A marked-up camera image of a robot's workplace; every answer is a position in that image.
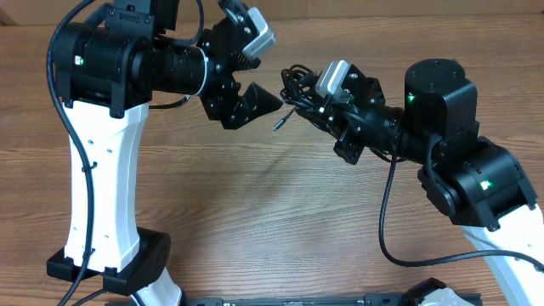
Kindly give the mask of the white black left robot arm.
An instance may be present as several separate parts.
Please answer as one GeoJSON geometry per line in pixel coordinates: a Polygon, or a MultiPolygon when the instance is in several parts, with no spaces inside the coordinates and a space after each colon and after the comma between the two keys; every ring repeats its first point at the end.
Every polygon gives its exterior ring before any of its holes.
{"type": "Polygon", "coordinates": [[[71,11],[52,35],[48,89],[71,145],[71,227],[47,273],[78,286],[99,275],[102,292],[137,305],[182,305],[167,271],[166,233],[135,218],[139,146],[154,92],[197,97],[207,117],[235,130],[281,101],[237,71],[259,66],[275,33],[258,8],[222,1],[224,18],[191,39],[167,36],[175,1],[116,0],[83,22],[71,11]]]}

